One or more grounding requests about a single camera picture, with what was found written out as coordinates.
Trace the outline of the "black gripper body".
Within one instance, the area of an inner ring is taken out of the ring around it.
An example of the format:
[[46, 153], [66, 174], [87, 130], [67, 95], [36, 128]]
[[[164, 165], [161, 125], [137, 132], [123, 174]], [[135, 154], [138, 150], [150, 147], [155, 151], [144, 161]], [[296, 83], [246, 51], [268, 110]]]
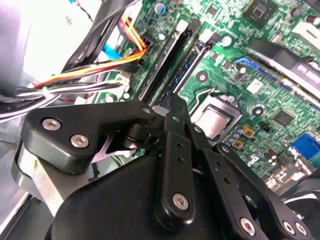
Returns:
[[154, 213], [159, 162], [141, 157], [73, 192], [60, 206], [48, 240], [223, 240], [205, 178], [193, 173], [196, 214], [190, 225], [165, 229]]

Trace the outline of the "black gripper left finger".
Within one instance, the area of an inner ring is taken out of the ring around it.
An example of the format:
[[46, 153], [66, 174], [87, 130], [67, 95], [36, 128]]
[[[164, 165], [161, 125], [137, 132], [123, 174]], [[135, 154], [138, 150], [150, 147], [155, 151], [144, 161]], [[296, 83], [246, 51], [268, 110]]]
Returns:
[[90, 184], [87, 172], [93, 161], [144, 149], [141, 157], [158, 160], [156, 218], [166, 227], [182, 227], [196, 213], [186, 136], [190, 122], [186, 102], [173, 93], [154, 107], [131, 100], [36, 109], [23, 123], [18, 166], [55, 217], [72, 193]]

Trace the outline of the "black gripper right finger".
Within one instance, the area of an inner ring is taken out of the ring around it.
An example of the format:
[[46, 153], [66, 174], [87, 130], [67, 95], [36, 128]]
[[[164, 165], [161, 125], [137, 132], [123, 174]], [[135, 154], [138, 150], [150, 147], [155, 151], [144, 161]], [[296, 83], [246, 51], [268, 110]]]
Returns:
[[185, 131], [228, 240], [311, 240], [297, 215], [225, 144], [212, 147], [194, 124]]

